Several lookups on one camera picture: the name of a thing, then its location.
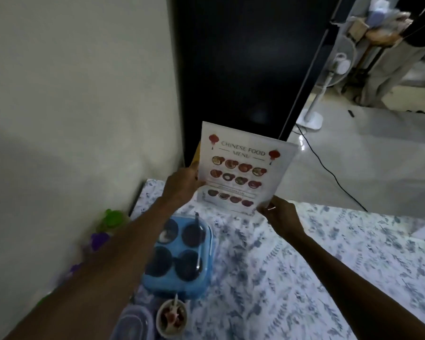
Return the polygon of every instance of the black cable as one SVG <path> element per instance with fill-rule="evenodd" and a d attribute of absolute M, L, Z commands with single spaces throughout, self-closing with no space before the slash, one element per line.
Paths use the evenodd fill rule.
<path fill-rule="evenodd" d="M 298 130 L 299 130 L 299 132 L 300 132 L 300 134 L 298 134 L 297 132 L 295 132 L 295 131 L 293 131 L 295 134 L 298 134 L 298 135 L 300 135 L 300 136 L 302 136 L 302 137 L 304 137 L 304 139 L 306 140 L 306 142 L 307 142 L 307 144 L 309 145 L 309 147 L 310 147 L 310 150 L 312 151 L 312 153 L 314 153 L 315 154 L 315 156 L 316 156 L 316 158 L 318 159 L 318 161 L 319 161 L 319 163 L 323 166 L 323 168 L 326 170 L 326 171 L 328 171 L 329 173 L 331 173 L 332 174 L 332 176 L 334 177 L 334 179 L 335 179 L 335 181 L 337 182 L 337 185 L 343 190 L 343 192 L 345 192 L 347 195 L 349 195 L 350 197 L 351 197 L 351 199 L 352 200 L 354 200 L 357 204 L 359 204 L 360 205 L 360 207 L 364 210 L 364 211 L 366 211 L 366 212 L 368 212 L 368 210 L 366 209 L 366 208 L 364 208 L 363 207 L 363 205 L 361 204 L 361 203 L 359 203 L 358 201 L 357 201 L 357 199 L 356 198 L 354 198 L 351 194 L 349 194 L 348 192 L 346 192 L 346 190 L 340 185 L 340 183 L 339 183 L 339 181 L 337 180 L 337 177 L 335 176 L 335 174 L 333 173 L 333 172 L 331 172 L 331 171 L 329 171 L 329 169 L 327 169 L 324 165 L 323 165 L 323 162 L 321 162 L 321 159 L 319 158 L 319 156 L 314 152 L 314 150 L 313 150 L 313 148 L 312 148 L 312 146 L 310 145 L 310 143 L 309 143 L 309 141 L 307 140 L 307 138 L 304 136 L 304 134 L 302 133 L 302 131 L 301 131 L 301 129 L 300 129 L 300 127 L 296 124 L 296 127 L 298 128 Z"/>

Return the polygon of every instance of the floral tablecloth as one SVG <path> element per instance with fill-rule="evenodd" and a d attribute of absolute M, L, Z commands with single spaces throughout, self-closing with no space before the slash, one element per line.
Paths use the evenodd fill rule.
<path fill-rule="evenodd" d="M 163 181 L 147 180 L 131 218 L 163 188 Z M 198 212 L 211 225 L 217 252 L 211 286 L 189 302 L 184 339 L 356 338 L 309 265 L 266 219 L 249 222 L 195 199 L 178 212 Z M 425 323 L 425 240 L 408 236 L 425 220 L 295 205 L 307 234 Z M 150 309 L 160 304 L 142 287 L 134 301 Z"/>

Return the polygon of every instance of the right hand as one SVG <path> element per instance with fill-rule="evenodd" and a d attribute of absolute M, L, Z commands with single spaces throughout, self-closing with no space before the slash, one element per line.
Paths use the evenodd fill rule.
<path fill-rule="evenodd" d="M 276 195 L 267 208 L 258 208 L 258 211 L 267 218 L 276 233 L 287 241 L 306 234 L 294 204 Z"/>

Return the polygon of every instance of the left hand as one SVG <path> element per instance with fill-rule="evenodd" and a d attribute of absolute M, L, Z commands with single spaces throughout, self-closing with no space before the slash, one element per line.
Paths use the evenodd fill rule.
<path fill-rule="evenodd" d="M 161 199 L 178 210 L 205 184 L 204 181 L 198 180 L 197 176 L 198 161 L 188 168 L 180 168 L 168 177 Z"/>

